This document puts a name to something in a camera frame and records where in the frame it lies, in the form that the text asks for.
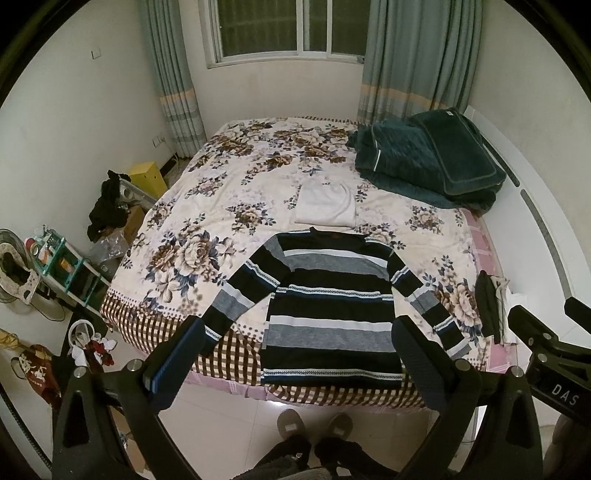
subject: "green curtain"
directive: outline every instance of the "green curtain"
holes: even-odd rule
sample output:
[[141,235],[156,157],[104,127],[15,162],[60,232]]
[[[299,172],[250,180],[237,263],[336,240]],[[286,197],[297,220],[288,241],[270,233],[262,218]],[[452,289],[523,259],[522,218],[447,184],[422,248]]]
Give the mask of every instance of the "green curtain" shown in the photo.
[[205,143],[205,130],[187,64],[178,0],[138,0],[145,45],[168,126],[182,157]]
[[372,0],[358,121],[468,103],[482,0]]

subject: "window frame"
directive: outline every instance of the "window frame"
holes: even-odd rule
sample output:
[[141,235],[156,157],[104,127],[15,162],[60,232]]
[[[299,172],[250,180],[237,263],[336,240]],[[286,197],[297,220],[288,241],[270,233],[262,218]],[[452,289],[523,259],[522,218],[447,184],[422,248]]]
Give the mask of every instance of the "window frame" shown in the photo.
[[268,60],[328,60],[344,63],[363,63],[363,56],[332,52],[332,10],[333,0],[326,0],[326,52],[307,51],[304,49],[305,15],[309,0],[295,0],[295,13],[297,16],[297,50],[293,51],[269,51],[258,53],[246,53],[241,55],[223,56],[222,36],[220,32],[219,13],[217,0],[199,0],[199,17],[203,36],[207,68],[224,67],[252,61]]

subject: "yellow box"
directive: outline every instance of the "yellow box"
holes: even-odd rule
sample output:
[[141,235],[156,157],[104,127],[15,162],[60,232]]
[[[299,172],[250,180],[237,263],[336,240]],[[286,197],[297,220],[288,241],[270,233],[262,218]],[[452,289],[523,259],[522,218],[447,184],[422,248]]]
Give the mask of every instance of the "yellow box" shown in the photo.
[[127,175],[131,177],[131,183],[156,199],[159,199],[168,190],[156,162],[138,163],[131,167]]

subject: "floral bedsheet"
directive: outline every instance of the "floral bedsheet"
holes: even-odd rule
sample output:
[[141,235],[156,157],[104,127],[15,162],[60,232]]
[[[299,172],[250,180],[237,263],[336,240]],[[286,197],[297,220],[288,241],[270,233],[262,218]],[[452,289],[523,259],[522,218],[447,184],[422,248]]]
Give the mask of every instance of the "floral bedsheet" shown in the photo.
[[[301,118],[223,127],[147,214],[107,293],[105,319],[117,324],[126,341],[150,352],[187,315],[203,314],[223,283],[269,237],[307,226],[294,223],[294,208],[302,182],[315,177],[354,190],[355,232],[392,245],[436,291],[470,339],[466,358],[481,368],[487,342],[473,295],[478,272],[464,213],[362,180],[355,151],[345,146],[354,128]],[[396,291],[394,299],[397,315],[411,316],[429,339],[439,341]],[[260,302],[233,326],[234,335],[250,342],[246,350],[260,346],[267,305]],[[196,368],[208,374],[200,365]]]

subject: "bed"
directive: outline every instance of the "bed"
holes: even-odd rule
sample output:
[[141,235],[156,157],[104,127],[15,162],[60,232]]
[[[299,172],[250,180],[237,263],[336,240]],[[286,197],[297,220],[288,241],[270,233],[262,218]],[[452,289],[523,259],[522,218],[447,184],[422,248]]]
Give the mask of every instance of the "bed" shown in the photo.
[[[294,208],[302,182],[314,177],[354,189],[355,232],[390,244],[436,291],[469,338],[465,358],[484,369],[490,344],[481,334],[473,289],[490,250],[478,223],[466,210],[437,209],[362,180],[355,151],[345,145],[353,129],[348,122],[313,118],[254,119],[222,127],[146,215],[102,304],[105,321],[126,342],[151,352],[187,315],[203,314],[226,279],[269,237],[308,227],[294,223]],[[393,293],[397,315],[411,316],[429,339],[439,341]],[[267,304],[268,299],[244,314],[213,355],[199,356],[187,380],[259,400],[423,405],[405,372],[396,390],[261,385],[258,352]]]

